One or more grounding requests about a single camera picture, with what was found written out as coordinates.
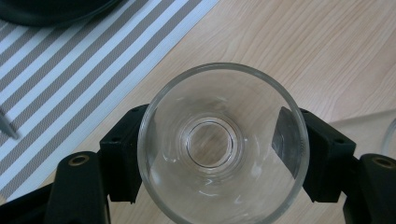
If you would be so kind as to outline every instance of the wood grain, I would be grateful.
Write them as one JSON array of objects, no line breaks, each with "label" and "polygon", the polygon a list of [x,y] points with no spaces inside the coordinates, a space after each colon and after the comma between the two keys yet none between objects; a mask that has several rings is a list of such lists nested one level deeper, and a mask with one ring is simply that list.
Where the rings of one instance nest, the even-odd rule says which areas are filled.
[{"label": "wood grain", "polygon": [[[333,122],[396,108],[396,1],[221,0],[77,148],[99,140],[129,109],[202,63],[255,67],[300,107]],[[342,204],[301,192],[276,223],[345,223]],[[173,223],[141,188],[136,204],[112,203],[113,223]]]}]

